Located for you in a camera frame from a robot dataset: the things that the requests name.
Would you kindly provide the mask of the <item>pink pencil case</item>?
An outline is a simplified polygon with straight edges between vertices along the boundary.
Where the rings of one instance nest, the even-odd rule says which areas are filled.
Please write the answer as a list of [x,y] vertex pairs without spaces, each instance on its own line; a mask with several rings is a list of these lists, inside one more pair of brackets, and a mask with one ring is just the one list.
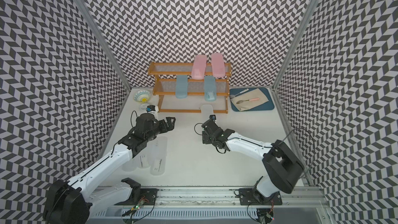
[[214,53],[211,55],[211,67],[212,67],[212,75],[215,78],[225,77],[226,68],[222,54]]
[[197,55],[194,59],[191,77],[195,80],[204,79],[207,66],[207,57],[205,55]]

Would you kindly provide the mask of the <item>teal pencil case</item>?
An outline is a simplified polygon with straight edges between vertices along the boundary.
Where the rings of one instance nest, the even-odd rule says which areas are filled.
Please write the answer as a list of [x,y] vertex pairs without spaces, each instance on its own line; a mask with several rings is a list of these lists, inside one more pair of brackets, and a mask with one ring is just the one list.
[[176,79],[175,96],[177,99],[184,99],[188,96],[188,76],[178,75]]
[[204,96],[208,102],[213,102],[217,99],[216,79],[213,76],[204,77]]

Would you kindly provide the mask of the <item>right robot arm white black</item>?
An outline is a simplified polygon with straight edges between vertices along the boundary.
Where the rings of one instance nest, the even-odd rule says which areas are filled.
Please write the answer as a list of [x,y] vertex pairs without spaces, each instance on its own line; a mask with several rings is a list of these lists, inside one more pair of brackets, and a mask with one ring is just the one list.
[[255,202],[266,204],[278,192],[293,192],[305,167],[284,141],[267,143],[253,140],[234,130],[221,129],[211,118],[201,128],[204,144],[211,144],[216,150],[238,152],[262,162],[266,174],[260,177],[251,190]]

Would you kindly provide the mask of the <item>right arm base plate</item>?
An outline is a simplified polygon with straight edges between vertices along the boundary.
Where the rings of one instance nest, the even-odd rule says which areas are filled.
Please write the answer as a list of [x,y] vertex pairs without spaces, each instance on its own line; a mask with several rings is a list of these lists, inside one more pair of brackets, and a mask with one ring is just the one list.
[[261,195],[257,190],[254,190],[252,188],[239,188],[237,192],[240,204],[243,206],[248,206],[248,205],[279,206],[283,204],[280,192],[273,193],[269,197]]

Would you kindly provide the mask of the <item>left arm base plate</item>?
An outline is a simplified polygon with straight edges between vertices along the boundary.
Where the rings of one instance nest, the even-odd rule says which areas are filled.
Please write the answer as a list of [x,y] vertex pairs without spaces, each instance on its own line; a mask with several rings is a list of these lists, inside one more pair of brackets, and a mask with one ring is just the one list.
[[156,188],[141,188],[140,191],[135,190],[131,193],[126,201],[116,203],[116,205],[137,205],[141,198],[146,199],[144,206],[153,206],[158,195]]

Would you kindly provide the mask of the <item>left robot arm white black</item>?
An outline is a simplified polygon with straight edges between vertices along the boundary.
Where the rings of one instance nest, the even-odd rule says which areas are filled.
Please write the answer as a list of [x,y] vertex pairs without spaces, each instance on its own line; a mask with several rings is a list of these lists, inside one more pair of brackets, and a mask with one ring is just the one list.
[[115,170],[131,161],[159,134],[172,131],[176,119],[157,120],[144,113],[136,118],[135,126],[120,139],[111,151],[93,165],[68,180],[55,181],[46,192],[42,217],[48,224],[84,224],[98,212],[117,203],[141,201],[141,185],[131,178],[95,192]]

